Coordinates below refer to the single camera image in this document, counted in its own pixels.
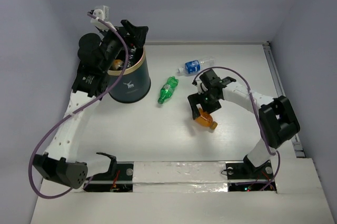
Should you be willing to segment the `clear crushed bottle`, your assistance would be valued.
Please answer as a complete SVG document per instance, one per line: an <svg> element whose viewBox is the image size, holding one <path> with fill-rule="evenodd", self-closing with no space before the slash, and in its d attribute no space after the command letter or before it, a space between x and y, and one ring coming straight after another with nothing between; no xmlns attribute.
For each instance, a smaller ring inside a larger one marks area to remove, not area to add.
<svg viewBox="0 0 337 224"><path fill-rule="evenodd" d="M136 53L136 49L129 50L127 68L130 68L135 64L135 62L134 62L135 61L135 53Z"/></svg>

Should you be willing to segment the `small orange bottle barcode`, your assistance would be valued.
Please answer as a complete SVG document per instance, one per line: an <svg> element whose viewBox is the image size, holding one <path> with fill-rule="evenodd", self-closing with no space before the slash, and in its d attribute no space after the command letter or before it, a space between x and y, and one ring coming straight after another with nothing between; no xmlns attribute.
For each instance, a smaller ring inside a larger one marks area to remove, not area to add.
<svg viewBox="0 0 337 224"><path fill-rule="evenodd" d="M194 121L200 126L209 128L210 130L215 130L218 123L213 120L212 116L209 113L203 111L202 108L199 108L199 113L200 116L194 119Z"/></svg>

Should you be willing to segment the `small orange floral bottle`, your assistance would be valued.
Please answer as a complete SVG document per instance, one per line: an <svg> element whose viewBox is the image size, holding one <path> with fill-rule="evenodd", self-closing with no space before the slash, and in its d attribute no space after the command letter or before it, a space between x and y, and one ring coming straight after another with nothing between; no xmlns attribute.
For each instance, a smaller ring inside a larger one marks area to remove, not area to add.
<svg viewBox="0 0 337 224"><path fill-rule="evenodd" d="M124 66L124 61L120 59L115 59L112 63L111 70L120 71Z"/></svg>

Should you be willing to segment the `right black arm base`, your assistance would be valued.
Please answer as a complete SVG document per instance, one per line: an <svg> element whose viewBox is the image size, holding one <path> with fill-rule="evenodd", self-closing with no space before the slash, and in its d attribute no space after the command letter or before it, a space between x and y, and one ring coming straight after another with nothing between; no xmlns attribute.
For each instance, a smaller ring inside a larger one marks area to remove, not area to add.
<svg viewBox="0 0 337 224"><path fill-rule="evenodd" d="M276 191L271 161L255 168L244 158L242 162L226 163L221 174L229 181L229 192Z"/></svg>

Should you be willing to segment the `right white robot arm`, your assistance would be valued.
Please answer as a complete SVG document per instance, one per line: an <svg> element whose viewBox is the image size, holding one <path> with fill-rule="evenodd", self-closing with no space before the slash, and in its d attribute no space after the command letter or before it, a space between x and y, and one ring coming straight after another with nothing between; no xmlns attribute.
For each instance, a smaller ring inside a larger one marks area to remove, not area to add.
<svg viewBox="0 0 337 224"><path fill-rule="evenodd" d="M277 98L263 95L251 89L248 82L241 84L232 77L220 78L214 67L198 73L192 82L197 92L188 96L194 121L204 125L211 113L221 108L220 101L234 103L251 112L256 119L261 138L243 159L242 171L249 177L256 177L277 149L292 139L300 124L290 100L281 95Z"/></svg>

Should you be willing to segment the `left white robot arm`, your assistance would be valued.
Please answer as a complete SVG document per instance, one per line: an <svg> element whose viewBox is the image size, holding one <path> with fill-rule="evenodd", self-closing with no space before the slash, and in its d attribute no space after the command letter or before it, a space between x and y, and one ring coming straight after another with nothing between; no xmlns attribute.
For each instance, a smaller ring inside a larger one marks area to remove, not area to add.
<svg viewBox="0 0 337 224"><path fill-rule="evenodd" d="M80 63L70 101L62 120L52 128L54 138L42 154L33 152L28 169L48 181L70 189L80 188L97 174L104 179L116 175L116 158L97 152L94 160L78 158L78 147L90 117L106 95L121 103L134 103L151 87L144 44L147 26L122 20L120 26L95 17L97 33L87 33L78 42Z"/></svg>

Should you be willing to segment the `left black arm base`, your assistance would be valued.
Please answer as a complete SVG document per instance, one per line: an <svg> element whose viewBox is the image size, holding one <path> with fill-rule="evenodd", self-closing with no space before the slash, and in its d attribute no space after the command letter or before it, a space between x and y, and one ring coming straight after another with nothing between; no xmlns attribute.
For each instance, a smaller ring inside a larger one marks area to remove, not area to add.
<svg viewBox="0 0 337 224"><path fill-rule="evenodd" d="M134 162L118 162L116 156L97 152L108 157L110 165L104 173L88 178L83 185L85 192L133 192Z"/></svg>

